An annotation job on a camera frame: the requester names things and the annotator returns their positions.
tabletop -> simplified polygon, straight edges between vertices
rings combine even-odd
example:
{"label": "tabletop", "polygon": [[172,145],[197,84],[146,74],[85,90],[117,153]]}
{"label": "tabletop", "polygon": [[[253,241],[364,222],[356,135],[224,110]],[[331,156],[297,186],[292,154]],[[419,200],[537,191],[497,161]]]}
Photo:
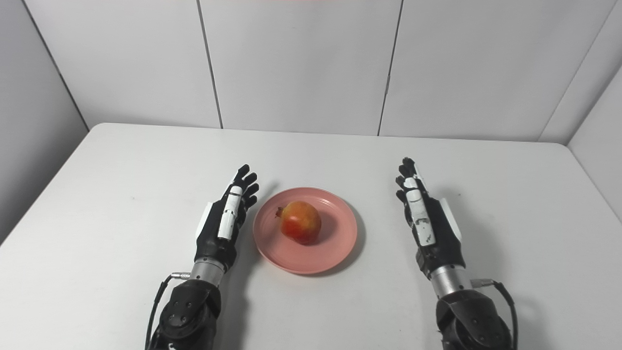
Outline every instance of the tabletop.
{"label": "tabletop", "polygon": [[[160,281],[191,269],[205,204],[248,163],[259,203],[221,285],[216,349],[441,349],[395,197],[405,156],[447,198],[473,277],[512,293],[520,348],[618,347],[622,224],[561,145],[102,124],[0,246],[2,348],[142,349]],[[263,202],[299,186],[343,198],[359,228],[311,277],[263,259],[251,232]]]}

white wall panel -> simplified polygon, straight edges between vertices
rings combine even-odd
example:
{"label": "white wall panel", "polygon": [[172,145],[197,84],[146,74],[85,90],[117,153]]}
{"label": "white wall panel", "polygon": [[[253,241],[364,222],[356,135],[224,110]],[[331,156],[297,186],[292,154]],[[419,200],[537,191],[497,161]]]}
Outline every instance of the white wall panel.
{"label": "white wall panel", "polygon": [[23,3],[0,1],[0,244],[85,135]]}
{"label": "white wall panel", "polygon": [[220,127],[193,0],[26,0],[89,126]]}
{"label": "white wall panel", "polygon": [[622,2],[616,2],[538,141],[568,144],[622,64]]}
{"label": "white wall panel", "polygon": [[202,0],[225,128],[375,135],[401,0]]}
{"label": "white wall panel", "polygon": [[381,135],[538,139],[615,0],[404,0]]}
{"label": "white wall panel", "polygon": [[568,147],[622,220],[622,70]]}

robotic hand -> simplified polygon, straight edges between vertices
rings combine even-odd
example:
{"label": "robotic hand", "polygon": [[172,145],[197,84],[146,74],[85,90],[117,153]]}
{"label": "robotic hand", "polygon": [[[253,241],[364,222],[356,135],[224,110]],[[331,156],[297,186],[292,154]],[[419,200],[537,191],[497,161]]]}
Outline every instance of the robotic hand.
{"label": "robotic hand", "polygon": [[[443,350],[516,350],[518,329],[511,296],[501,283],[468,278],[462,236],[447,201],[430,197],[412,159],[404,158],[399,172],[396,182],[401,189],[396,195],[419,247],[419,268],[439,299],[436,322]],[[488,285],[494,285],[510,305],[513,340],[493,301],[473,289]]]}
{"label": "robotic hand", "polygon": [[[259,190],[257,174],[245,164],[227,187],[223,197],[205,208],[197,229],[197,252],[192,272],[175,272],[156,294],[147,328],[146,349],[210,350],[220,314],[218,285],[236,258],[235,242],[246,219],[246,211],[255,203]],[[186,280],[176,286],[164,306],[153,337],[157,304],[172,278]]]}

pomegranate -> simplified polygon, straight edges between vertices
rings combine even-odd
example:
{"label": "pomegranate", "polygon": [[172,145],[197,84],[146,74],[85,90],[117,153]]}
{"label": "pomegranate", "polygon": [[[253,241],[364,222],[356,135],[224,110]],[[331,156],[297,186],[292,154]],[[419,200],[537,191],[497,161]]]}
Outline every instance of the pomegranate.
{"label": "pomegranate", "polygon": [[320,213],[311,204],[295,201],[279,207],[276,216],[281,218],[281,233],[294,241],[310,245],[317,241],[322,228]]}

black robotic finger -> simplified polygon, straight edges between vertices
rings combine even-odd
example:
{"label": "black robotic finger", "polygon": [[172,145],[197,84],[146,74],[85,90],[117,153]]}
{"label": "black robotic finger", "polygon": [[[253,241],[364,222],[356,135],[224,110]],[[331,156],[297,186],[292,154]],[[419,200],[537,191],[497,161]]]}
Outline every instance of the black robotic finger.
{"label": "black robotic finger", "polygon": [[415,167],[414,160],[405,157],[404,159],[402,159],[402,164],[411,172],[411,176],[417,174],[417,168]]}
{"label": "black robotic finger", "polygon": [[251,167],[248,164],[242,165],[238,169],[238,173],[236,174],[236,176],[233,178],[233,182],[236,183],[236,182],[242,181],[242,178],[244,178],[245,175],[248,174],[250,170],[251,170]]}
{"label": "black robotic finger", "polygon": [[395,183],[396,183],[396,184],[397,184],[397,185],[398,185],[401,189],[404,189],[404,190],[405,190],[406,188],[404,187],[404,181],[405,181],[404,176],[398,176],[398,177],[396,177],[396,178],[395,178]]}
{"label": "black robotic finger", "polygon": [[244,198],[249,199],[253,194],[257,193],[257,191],[259,191],[259,184],[255,183],[250,185],[244,192]]}
{"label": "black robotic finger", "polygon": [[412,171],[410,171],[405,165],[400,165],[398,170],[404,177],[412,177]]}
{"label": "black robotic finger", "polygon": [[257,196],[252,196],[244,201],[244,206],[246,207],[246,210],[248,210],[248,208],[255,205],[255,203],[257,203]]}
{"label": "black robotic finger", "polygon": [[244,204],[242,204],[238,208],[238,217],[236,219],[236,223],[238,226],[242,226],[244,221],[246,221],[246,207],[244,206]]}
{"label": "black robotic finger", "polygon": [[244,188],[250,186],[253,182],[257,181],[257,174],[250,173],[244,178]]}
{"label": "black robotic finger", "polygon": [[406,193],[404,193],[404,191],[398,190],[397,192],[395,192],[395,195],[397,196],[397,199],[399,199],[402,203],[407,204],[408,200],[406,199]]}

